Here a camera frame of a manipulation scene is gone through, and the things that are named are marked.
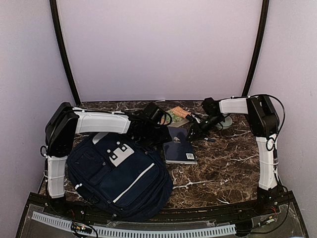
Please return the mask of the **dark blue hardcover book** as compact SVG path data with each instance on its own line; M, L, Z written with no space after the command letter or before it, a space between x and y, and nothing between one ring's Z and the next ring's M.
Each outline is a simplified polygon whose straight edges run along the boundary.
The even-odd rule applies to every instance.
M163 144L166 164L196 165L192 144L186 140L188 132L181 127L168 127L171 141Z

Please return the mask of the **orange green Treehouse paperback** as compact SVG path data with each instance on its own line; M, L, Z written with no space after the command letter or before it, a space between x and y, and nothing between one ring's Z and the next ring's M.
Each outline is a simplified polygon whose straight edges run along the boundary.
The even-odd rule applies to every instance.
M189 122L186 119L186 116L190 113L182 109L180 106L168 110L167 113L170 116L163 116L161 119L161 124L165 124L171 127L181 127Z

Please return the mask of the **navy blue student backpack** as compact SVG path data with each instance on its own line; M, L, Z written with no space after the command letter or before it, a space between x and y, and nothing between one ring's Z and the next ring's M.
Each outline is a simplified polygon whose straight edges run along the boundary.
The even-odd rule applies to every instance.
M71 151L66 163L79 195L118 220L144 222L172 193L171 177L157 151L125 134L92 134Z

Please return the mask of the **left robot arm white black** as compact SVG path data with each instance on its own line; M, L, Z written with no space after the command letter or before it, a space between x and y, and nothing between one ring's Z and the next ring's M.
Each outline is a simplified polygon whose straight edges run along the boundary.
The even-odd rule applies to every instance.
M110 132L124 134L144 146L156 146L170 140L171 115L155 103L136 111L100 111L73 107L63 102L45 127L45 143L40 154L45 158L44 177L50 207L66 216L70 206L65 196L66 160L75 146L91 135L101 137Z

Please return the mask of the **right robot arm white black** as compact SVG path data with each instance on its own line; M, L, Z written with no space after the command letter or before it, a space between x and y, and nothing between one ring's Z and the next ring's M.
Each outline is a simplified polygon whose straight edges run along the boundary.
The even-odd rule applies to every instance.
M202 108L208 116L203 119L187 117L192 125L186 139L192 142L206 138L213 127L225 120L226 115L245 115L259 150L260 179L257 199L253 203L253 211L257 215L263 215L271 209L281 187L278 177L277 138L284 122L279 119L271 102L272 98L267 94L222 100L205 98Z

